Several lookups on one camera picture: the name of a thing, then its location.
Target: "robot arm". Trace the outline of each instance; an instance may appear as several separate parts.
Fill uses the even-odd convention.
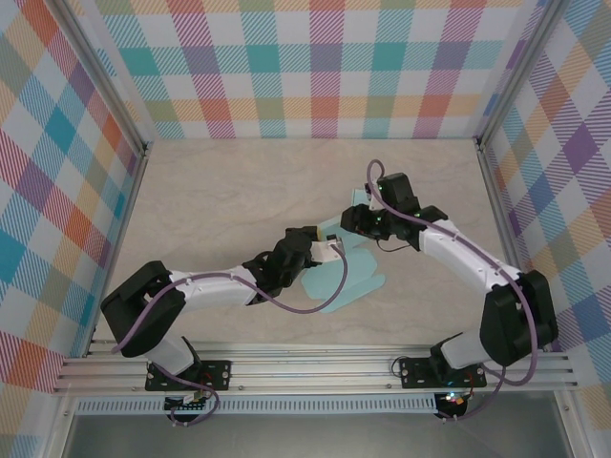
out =
[[[549,285],[543,275],[536,270],[523,273],[497,260],[460,234],[448,216],[439,209],[433,206],[421,208],[404,174],[381,177],[376,185],[382,199],[390,207],[434,223],[435,227],[400,219],[386,209],[379,209],[372,198],[369,206],[361,204],[348,208],[342,215],[342,228],[371,239],[396,236],[408,242],[416,251],[422,251],[448,266],[484,300],[479,329],[450,337],[431,349],[430,363],[440,383],[449,381],[456,371],[470,365],[493,360],[507,366],[531,352],[524,310],[518,307],[516,293],[508,281],[499,275],[499,268],[517,283],[528,300],[536,323],[538,345],[548,344],[558,336]],[[368,185],[366,191],[371,195]],[[453,233],[454,237],[444,233],[444,229]],[[497,268],[491,267],[464,243],[457,242],[457,236],[494,260]]]
[[[123,356],[144,355],[172,375],[182,374],[185,380],[199,380],[197,354],[186,339],[170,330],[179,314],[215,305],[251,305],[265,301],[252,288],[234,281],[234,277],[275,298],[303,269],[340,259],[337,249],[343,251],[339,239],[318,241],[317,227],[307,226],[286,229],[284,238],[272,251],[262,252],[232,269],[217,271],[220,275],[214,278],[191,281],[198,274],[170,271],[161,261],[151,261],[102,302],[102,313],[118,342],[123,342],[141,320],[137,332],[121,348]],[[164,287],[181,279],[186,281],[161,296],[143,320],[141,314],[149,301]]]
[[[469,241],[471,246],[496,261],[497,267],[476,256],[464,243],[457,242],[460,235],[448,216],[434,206],[421,208],[413,194],[410,181],[404,174],[381,177],[376,182],[383,201],[392,209],[434,223],[429,227],[422,223],[401,219],[380,209],[374,199],[369,206],[361,204],[348,208],[341,218],[345,230],[365,237],[386,240],[395,236],[404,240],[416,251],[434,257],[447,265],[464,282],[469,284],[484,300],[481,325],[434,345],[430,366],[440,384],[446,384],[460,370],[490,360],[502,366],[511,365],[531,352],[531,339],[524,309],[508,280],[499,275],[498,268],[517,283],[530,304],[534,316],[539,346],[550,343],[558,336],[558,328],[547,280],[538,272],[520,272]],[[454,234],[448,236],[446,231]],[[307,226],[286,229],[274,249],[263,252],[253,260],[224,271],[225,276],[188,280],[193,273],[169,271],[160,261],[145,264],[130,279],[102,303],[102,312],[118,342],[135,327],[137,332],[121,345],[125,357],[145,355],[153,363],[172,375],[180,374],[183,380],[200,380],[200,361],[184,338],[170,331],[180,313],[216,304],[250,305],[264,302],[265,298],[234,277],[256,285],[269,297],[278,296],[290,286],[303,269],[321,262],[339,258],[341,248],[338,239],[318,241],[317,228]],[[181,285],[170,288],[149,310],[145,318],[142,311],[149,300],[174,281],[185,279]]]

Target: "aluminum rail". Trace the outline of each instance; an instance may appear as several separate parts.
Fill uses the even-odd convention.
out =
[[[203,360],[232,362],[228,391],[219,394],[302,395],[302,394],[391,394],[434,393],[444,388],[403,389],[390,373],[390,364],[399,356],[427,357],[422,345],[282,345],[238,343],[192,343]],[[167,395],[144,390],[146,360],[112,355],[114,343],[94,341],[87,358],[68,359],[55,385],[61,396]],[[508,377],[521,378],[527,371],[525,358],[508,368]],[[554,391],[578,385],[564,353],[541,352],[537,373],[524,386],[503,387],[504,391]],[[496,379],[488,377],[492,391]]]

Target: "plaid wall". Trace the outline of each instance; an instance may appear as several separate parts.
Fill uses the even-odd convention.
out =
[[[505,88],[507,87],[507,84],[509,83],[509,80],[513,76],[517,63],[520,61],[522,55],[524,54],[524,51],[526,50],[528,40],[531,38],[533,32],[537,28],[537,25],[541,17],[543,16],[543,13],[545,12],[545,7],[549,2],[550,0],[537,0],[537,5],[531,13],[531,17],[528,19],[528,23],[526,24],[522,35],[519,37],[519,40],[517,40],[516,47],[514,48],[511,57],[507,61],[507,65],[505,66],[505,69],[503,70],[503,73],[500,79],[498,80],[498,83],[496,83],[495,91],[488,100],[488,105],[486,105],[484,115],[482,116],[477,126],[477,129],[475,130],[475,134],[477,136],[480,136],[482,134],[484,128],[486,127],[486,124],[488,124],[488,120],[490,119],[490,115],[493,113],[493,110],[496,107],[498,98],[501,94],[503,94]]]
[[[523,4],[95,2],[158,133],[172,138],[472,136]]]
[[[611,456],[611,0],[574,0],[489,145],[528,267],[550,280],[559,345]]]
[[[0,0],[0,456],[88,337],[137,155],[43,0]]]
[[[121,98],[121,100],[123,100],[123,103],[125,104],[125,108],[127,108],[128,113],[132,117],[132,120],[134,121],[134,124],[136,125],[136,128],[140,136],[147,140],[153,140],[152,138],[147,137],[148,135],[146,134],[146,131],[143,129],[142,119],[140,118],[139,113],[137,112],[136,108],[134,107],[134,103],[132,102],[129,95],[127,94],[127,90],[125,89],[125,86],[123,85],[121,81],[121,78],[118,77],[115,66],[111,62],[111,59],[108,56],[107,51],[104,49],[102,44],[99,42],[97,35],[94,33],[94,29],[92,27],[91,21],[89,17],[85,15],[85,11],[83,10],[80,0],[68,0],[68,3],[71,6],[71,8],[73,9],[75,16],[78,19],[78,22],[80,23],[81,29],[87,35],[87,38],[90,41],[90,45],[92,46],[92,48],[94,48],[95,52],[97,52],[97,55],[102,65],[104,66],[104,69],[106,70],[106,74],[108,74],[108,76],[110,77],[111,81],[113,82],[115,86],[118,96]]]

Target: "mounting plate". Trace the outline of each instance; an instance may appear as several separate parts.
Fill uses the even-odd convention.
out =
[[[214,388],[217,391],[226,391],[229,389],[229,381],[231,379],[231,362],[230,361],[202,361],[201,370],[199,372],[199,380],[191,380],[190,382],[201,383]],[[146,391],[194,391],[192,386],[185,386],[178,382],[169,380],[163,375],[154,364],[147,365],[146,383],[144,385]]]
[[[486,386],[486,375],[477,373],[479,365],[468,365],[456,371],[456,376],[447,384],[437,379],[429,358],[402,358],[399,360],[399,374],[403,388],[483,388]]]

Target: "light blue cloth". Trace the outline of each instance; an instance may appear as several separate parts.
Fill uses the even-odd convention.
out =
[[[352,192],[352,205],[369,203],[367,194],[362,190]],[[340,217],[329,219],[318,226],[323,239],[335,234],[342,239],[348,261],[348,277],[340,295],[331,305],[322,310],[322,313],[333,312],[344,305],[356,301],[384,284],[384,275],[375,275],[378,263],[373,254],[366,248],[357,248],[368,239],[352,234],[340,227]],[[324,301],[331,297],[337,289],[342,278],[343,265],[339,261],[326,262],[322,265],[308,269],[302,276],[301,282],[307,295],[311,299]]]

